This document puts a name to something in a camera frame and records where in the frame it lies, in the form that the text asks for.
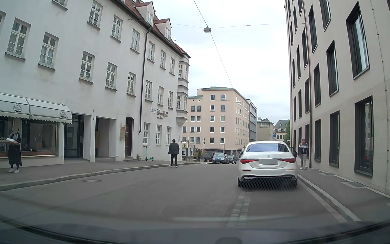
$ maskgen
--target white car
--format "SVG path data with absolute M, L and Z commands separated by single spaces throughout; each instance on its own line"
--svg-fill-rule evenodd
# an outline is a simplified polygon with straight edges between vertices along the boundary
M 239 187 L 257 179 L 280 179 L 297 186 L 297 153 L 283 141 L 252 141 L 240 154 Z

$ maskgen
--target cloudy sky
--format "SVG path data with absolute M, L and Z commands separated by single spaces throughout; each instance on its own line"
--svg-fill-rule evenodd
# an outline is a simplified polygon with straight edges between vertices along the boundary
M 279 0 L 195 0 L 212 28 L 230 80 L 258 109 L 258 117 L 276 123 L 290 118 L 290 82 L 284 2 Z M 193 0 L 154 0 L 156 15 L 170 18 L 172 38 L 191 57 L 189 95 L 198 88 L 231 87 L 210 34 Z

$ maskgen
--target asphalt road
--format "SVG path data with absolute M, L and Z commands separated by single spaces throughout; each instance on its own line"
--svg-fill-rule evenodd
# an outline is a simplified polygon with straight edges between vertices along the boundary
M 301 182 L 293 190 L 281 184 L 240 188 L 236 171 L 236 164 L 182 165 L 4 191 L 0 216 L 24 225 L 74 223 L 120 230 L 338 224 Z

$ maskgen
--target awning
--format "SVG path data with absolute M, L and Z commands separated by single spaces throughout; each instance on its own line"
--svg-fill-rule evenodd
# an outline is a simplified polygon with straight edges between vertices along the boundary
M 72 112 L 67 106 L 30 98 L 26 100 L 30 105 L 30 119 L 72 123 Z
M 0 116 L 29 119 L 30 106 L 23 97 L 0 93 Z

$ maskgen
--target car taillight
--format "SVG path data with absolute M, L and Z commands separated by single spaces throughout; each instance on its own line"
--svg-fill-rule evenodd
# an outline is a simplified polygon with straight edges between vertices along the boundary
M 295 158 L 280 158 L 278 160 L 289 162 L 289 163 L 295 163 L 296 162 Z
M 242 158 L 240 160 L 240 163 L 247 164 L 247 163 L 250 163 L 250 162 L 253 162 L 253 161 L 258 161 L 258 159 L 244 159 L 244 158 Z

